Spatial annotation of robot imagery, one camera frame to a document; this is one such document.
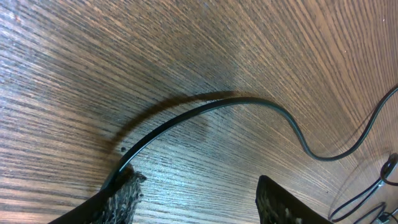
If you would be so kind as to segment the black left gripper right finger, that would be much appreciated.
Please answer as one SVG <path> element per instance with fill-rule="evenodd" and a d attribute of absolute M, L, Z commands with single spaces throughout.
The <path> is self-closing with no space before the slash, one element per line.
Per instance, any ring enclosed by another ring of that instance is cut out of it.
<path fill-rule="evenodd" d="M 260 224 L 330 224 L 270 177 L 259 177 L 256 206 Z"/>

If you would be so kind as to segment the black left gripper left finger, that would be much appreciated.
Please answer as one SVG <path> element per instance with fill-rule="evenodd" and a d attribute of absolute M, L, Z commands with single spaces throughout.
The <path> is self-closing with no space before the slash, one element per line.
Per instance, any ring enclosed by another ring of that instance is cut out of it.
<path fill-rule="evenodd" d="M 50 224 L 131 224 L 146 176 L 127 168 L 116 182 Z"/>

